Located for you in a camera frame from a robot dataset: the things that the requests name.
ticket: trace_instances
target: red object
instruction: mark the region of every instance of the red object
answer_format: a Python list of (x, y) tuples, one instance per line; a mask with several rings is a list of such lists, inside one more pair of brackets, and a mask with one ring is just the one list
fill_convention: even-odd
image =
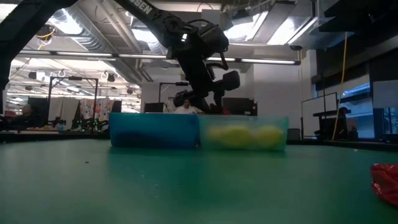
[(373, 164), (371, 175), (374, 193), (379, 198), (398, 207), (398, 165)]

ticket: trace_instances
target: green table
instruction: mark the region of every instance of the green table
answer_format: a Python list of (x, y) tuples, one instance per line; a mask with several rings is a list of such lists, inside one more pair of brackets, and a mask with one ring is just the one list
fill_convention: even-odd
[(370, 188), (398, 154), (117, 149), (109, 141), (0, 145), (0, 223), (397, 223)]

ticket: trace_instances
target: plastic container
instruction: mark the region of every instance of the plastic container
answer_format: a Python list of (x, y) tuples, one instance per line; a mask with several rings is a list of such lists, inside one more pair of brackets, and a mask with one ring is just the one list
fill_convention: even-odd
[(115, 147), (194, 149), (199, 139), (194, 114), (111, 113), (109, 128)]
[(201, 146), (203, 149), (283, 151), (288, 128), (288, 118), (201, 116)]

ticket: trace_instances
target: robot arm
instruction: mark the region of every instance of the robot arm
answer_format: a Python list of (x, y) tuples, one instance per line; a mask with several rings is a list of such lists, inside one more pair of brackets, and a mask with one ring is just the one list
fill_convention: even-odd
[[(178, 60), (193, 91), (177, 95), (174, 101), (176, 106), (182, 105), (186, 99), (204, 98), (209, 91), (214, 91), (217, 93), (215, 96), (220, 97), (225, 90), (240, 86), (239, 75), (235, 71), (224, 76), (223, 81), (213, 81), (215, 77), (212, 67), (228, 69), (224, 52), (228, 50), (229, 41), (218, 26), (203, 19), (184, 22), (171, 12), (157, 9), (145, 0), (115, 1), (143, 22), (158, 41), (168, 48), (167, 58)], [(201, 29), (192, 25), (192, 22), (198, 21), (207, 22), (207, 25)], [(215, 53), (221, 55), (223, 64), (207, 65), (204, 60)]]

